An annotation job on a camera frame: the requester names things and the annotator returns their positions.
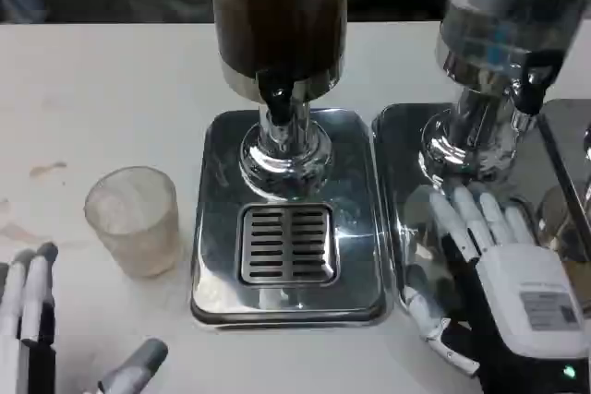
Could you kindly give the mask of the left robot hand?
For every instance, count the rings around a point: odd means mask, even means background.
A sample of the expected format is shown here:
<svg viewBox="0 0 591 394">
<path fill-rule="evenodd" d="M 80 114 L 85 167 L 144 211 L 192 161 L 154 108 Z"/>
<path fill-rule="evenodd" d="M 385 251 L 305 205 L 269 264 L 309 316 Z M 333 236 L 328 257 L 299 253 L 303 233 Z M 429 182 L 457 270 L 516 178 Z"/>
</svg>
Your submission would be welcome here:
<svg viewBox="0 0 591 394">
<path fill-rule="evenodd" d="M 52 242 L 1 264 L 1 391 L 54 393 L 56 351 Z M 140 393 L 161 368 L 167 345 L 145 340 L 97 383 L 94 393 Z"/>
</svg>

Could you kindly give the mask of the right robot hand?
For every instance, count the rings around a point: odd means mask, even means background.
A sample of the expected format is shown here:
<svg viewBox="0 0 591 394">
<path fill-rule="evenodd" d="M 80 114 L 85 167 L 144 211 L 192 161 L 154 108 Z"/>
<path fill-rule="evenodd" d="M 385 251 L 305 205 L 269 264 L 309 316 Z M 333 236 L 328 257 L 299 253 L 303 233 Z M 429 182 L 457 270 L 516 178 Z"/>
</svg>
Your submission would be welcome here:
<svg viewBox="0 0 591 394">
<path fill-rule="evenodd" d="M 540 246 L 522 212 L 458 185 L 428 194 L 462 310 L 449 314 L 411 265 L 404 298 L 421 338 L 478 379 L 485 393 L 587 393 L 590 343 L 560 257 Z"/>
</svg>

